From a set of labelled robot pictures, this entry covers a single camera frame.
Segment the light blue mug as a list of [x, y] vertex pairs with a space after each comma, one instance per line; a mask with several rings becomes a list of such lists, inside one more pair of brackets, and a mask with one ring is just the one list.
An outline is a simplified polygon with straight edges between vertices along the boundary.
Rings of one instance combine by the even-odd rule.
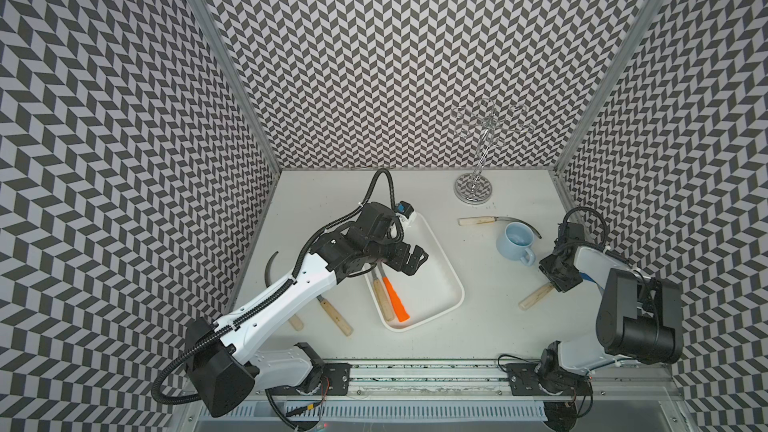
[[496, 249], [502, 257], [532, 267], [537, 260], [532, 250], [535, 238], [529, 226], [520, 222], [509, 223], [497, 238]]

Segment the white plastic storage box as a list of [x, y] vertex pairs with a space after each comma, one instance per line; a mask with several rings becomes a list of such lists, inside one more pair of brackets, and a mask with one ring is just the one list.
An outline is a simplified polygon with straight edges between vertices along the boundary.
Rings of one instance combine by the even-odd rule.
[[366, 276], [366, 285], [379, 320], [387, 330], [394, 333], [404, 333], [445, 316], [460, 307], [465, 299], [464, 286], [426, 218], [413, 212], [408, 219], [400, 217], [400, 220], [404, 227], [405, 242], [413, 247], [420, 246], [429, 255], [425, 264], [413, 276], [382, 266], [391, 288], [398, 294], [409, 315], [407, 320], [399, 321], [397, 316], [392, 320], [385, 318], [378, 304], [374, 277], [379, 278], [384, 292], [387, 292], [387, 287], [377, 272]]

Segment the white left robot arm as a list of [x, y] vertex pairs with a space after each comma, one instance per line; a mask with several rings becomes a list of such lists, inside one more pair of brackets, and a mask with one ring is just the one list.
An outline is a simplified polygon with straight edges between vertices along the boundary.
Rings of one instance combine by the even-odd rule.
[[200, 401], [221, 417], [257, 389], [314, 392], [324, 363], [307, 343], [272, 352], [262, 351], [263, 344], [305, 305], [365, 268], [385, 264], [414, 275], [429, 255], [404, 240], [403, 222], [412, 213], [408, 202], [365, 204], [355, 220], [317, 233], [300, 253], [297, 269], [250, 302], [213, 322], [190, 322], [185, 350], [161, 370], [152, 399], [163, 405]]

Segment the blue blade sickle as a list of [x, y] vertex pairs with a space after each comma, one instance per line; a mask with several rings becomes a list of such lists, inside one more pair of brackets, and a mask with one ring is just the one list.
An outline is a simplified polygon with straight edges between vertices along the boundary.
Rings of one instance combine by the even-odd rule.
[[583, 273], [578, 273], [576, 277], [570, 278], [548, 278], [544, 285], [540, 286], [538, 289], [521, 300], [518, 303], [518, 307], [523, 311], [529, 310], [553, 290], [557, 290], [558, 292], [567, 292], [585, 281], [593, 282], [593, 279], [587, 274]]

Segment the orange collar sickle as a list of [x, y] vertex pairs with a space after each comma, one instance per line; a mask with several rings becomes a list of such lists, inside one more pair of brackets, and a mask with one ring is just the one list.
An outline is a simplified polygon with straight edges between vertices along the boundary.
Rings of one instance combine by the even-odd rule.
[[384, 290], [386, 291], [387, 300], [389, 302], [389, 309], [400, 323], [406, 322], [410, 319], [410, 315], [408, 314], [405, 306], [403, 305], [400, 297], [398, 296], [391, 281], [387, 277], [381, 264], [378, 265], [378, 272], [380, 275], [380, 282], [383, 283]]

